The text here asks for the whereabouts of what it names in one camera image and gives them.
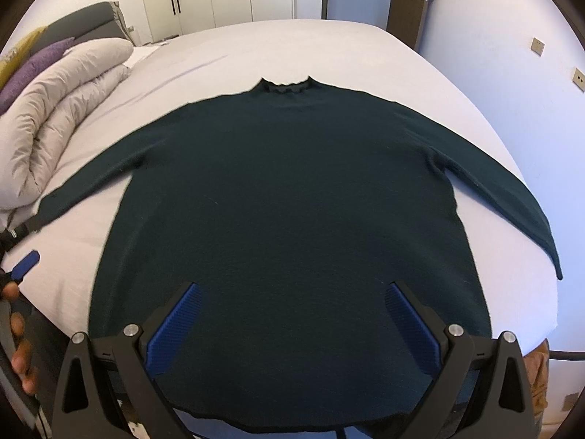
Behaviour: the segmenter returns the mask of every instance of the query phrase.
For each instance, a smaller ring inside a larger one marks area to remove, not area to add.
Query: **gray headboard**
[[[102,1],[81,8],[51,23],[30,50],[30,55],[46,46],[75,38],[75,43],[99,38],[123,38],[132,41],[117,1]]]

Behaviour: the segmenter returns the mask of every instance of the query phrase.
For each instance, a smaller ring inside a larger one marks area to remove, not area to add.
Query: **bed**
[[[307,76],[397,101],[460,134],[517,177],[522,175],[479,110],[438,70],[378,28],[343,21],[263,21],[185,35],[136,48],[132,74],[77,128],[43,195],[128,133],[189,102],[249,90],[261,78],[292,83]],[[523,354],[556,327],[553,263],[454,176],[450,176],[491,317],[492,334],[517,334]],[[128,185],[124,176],[29,236],[4,259],[31,249],[42,262],[22,292],[67,335],[87,331],[103,246]],[[12,226],[34,214],[19,208]]]

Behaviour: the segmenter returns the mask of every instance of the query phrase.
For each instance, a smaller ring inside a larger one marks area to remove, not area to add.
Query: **bolt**
[[[79,345],[85,339],[86,339],[86,334],[84,334],[83,332],[77,332],[76,334],[74,334],[71,337],[71,341],[73,343],[75,343],[76,345]]]
[[[463,335],[463,327],[461,325],[452,324],[449,325],[449,333],[454,337],[461,337]]]
[[[514,343],[516,341],[516,336],[511,332],[504,332],[503,337],[508,343]]]
[[[140,330],[138,328],[138,325],[129,324],[126,327],[124,327],[124,335],[127,337],[133,337],[134,335],[136,335],[138,333],[138,330]]]

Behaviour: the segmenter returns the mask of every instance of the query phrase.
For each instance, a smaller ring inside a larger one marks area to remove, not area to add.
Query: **human hand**
[[[2,298],[8,302],[14,302],[20,295],[20,289],[16,282],[10,282],[2,290]],[[19,313],[13,313],[10,317],[10,327],[13,335],[19,339],[18,348],[12,356],[12,369],[22,378],[22,389],[26,394],[31,396],[37,392],[39,387],[39,371],[30,367],[32,358],[32,345],[28,340],[23,339],[24,335],[24,317]]]

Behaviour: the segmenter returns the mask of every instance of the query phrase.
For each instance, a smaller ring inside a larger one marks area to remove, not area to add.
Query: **dark green sweater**
[[[445,169],[549,253],[513,174],[409,108],[309,79],[189,104],[47,196],[55,217],[134,169],[99,266],[90,335],[143,322],[183,281],[203,309],[167,399],[247,427],[327,428],[408,412],[429,378],[384,306],[405,281],[447,323],[491,336]]]

